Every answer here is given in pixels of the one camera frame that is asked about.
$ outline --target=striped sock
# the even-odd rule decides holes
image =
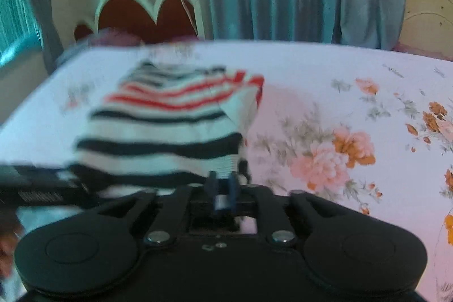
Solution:
[[[92,113],[69,170],[97,190],[204,183],[210,171],[247,177],[243,138],[263,83],[223,67],[143,63]]]

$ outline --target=bed headboard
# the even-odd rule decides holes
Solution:
[[[102,0],[96,11],[94,27],[85,22],[78,23],[74,38],[78,41],[106,28],[136,35],[146,44],[198,36],[195,31],[196,12],[190,0],[161,0],[154,4],[151,7],[146,0]]]

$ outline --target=pillow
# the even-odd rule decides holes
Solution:
[[[168,40],[169,43],[182,43],[182,42],[190,42],[190,41],[199,41],[195,36],[180,36],[180,37],[172,37]]]
[[[91,34],[67,48],[63,54],[58,57],[56,61],[57,68],[92,46],[130,47],[139,46],[142,43],[143,42],[139,37],[128,34],[127,32],[110,28],[103,29],[97,34]]]

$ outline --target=pink flower print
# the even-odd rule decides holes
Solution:
[[[453,142],[453,124],[449,121],[437,120],[437,125],[439,126],[439,132],[449,140]]]
[[[337,153],[330,142],[314,142],[310,150],[312,156],[300,156],[292,160],[292,176],[307,182],[307,187],[311,190],[318,187],[338,190],[344,186],[350,179],[346,167],[348,155]]]

